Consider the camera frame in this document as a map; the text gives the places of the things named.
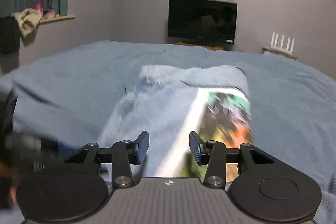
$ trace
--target beige cloth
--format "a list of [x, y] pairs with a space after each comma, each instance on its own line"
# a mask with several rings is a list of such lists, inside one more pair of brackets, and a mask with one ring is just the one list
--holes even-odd
[[16, 19], [23, 37], [36, 31], [42, 18], [42, 14], [33, 8], [27, 8], [22, 12], [12, 14], [12, 16]]

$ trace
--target black circular disc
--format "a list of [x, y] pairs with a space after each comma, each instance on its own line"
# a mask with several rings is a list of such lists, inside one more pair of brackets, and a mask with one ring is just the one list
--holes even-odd
[[38, 222], [78, 220], [99, 209], [107, 197], [98, 175], [33, 175], [16, 194], [23, 216]]
[[229, 195], [245, 213], [277, 223], [312, 218], [322, 197], [317, 183], [297, 170], [280, 174], [264, 169], [238, 176], [231, 184]]

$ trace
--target flat screen tv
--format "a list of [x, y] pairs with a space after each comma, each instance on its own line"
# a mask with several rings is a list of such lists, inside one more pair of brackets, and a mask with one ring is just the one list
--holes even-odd
[[220, 0], [169, 0], [168, 36], [199, 42], [235, 40], [237, 3]]

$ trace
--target television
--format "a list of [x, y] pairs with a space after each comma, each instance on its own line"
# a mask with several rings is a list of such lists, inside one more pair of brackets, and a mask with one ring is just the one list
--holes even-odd
[[197, 42], [234, 43], [237, 3], [221, 0], [169, 0], [168, 36]]

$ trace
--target blue blanket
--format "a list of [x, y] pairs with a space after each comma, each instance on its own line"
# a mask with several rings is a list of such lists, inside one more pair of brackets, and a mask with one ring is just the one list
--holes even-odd
[[335, 207], [336, 83], [297, 61], [108, 41], [23, 66], [3, 77], [0, 86], [16, 86], [21, 95], [16, 126], [39, 128], [40, 133], [81, 146], [98, 139], [115, 104], [135, 86], [141, 66], [150, 64], [242, 68], [249, 83], [256, 146], [314, 178], [324, 191], [325, 210], [319, 210], [318, 215], [324, 213], [317, 217], [320, 223], [334, 221], [330, 208]]

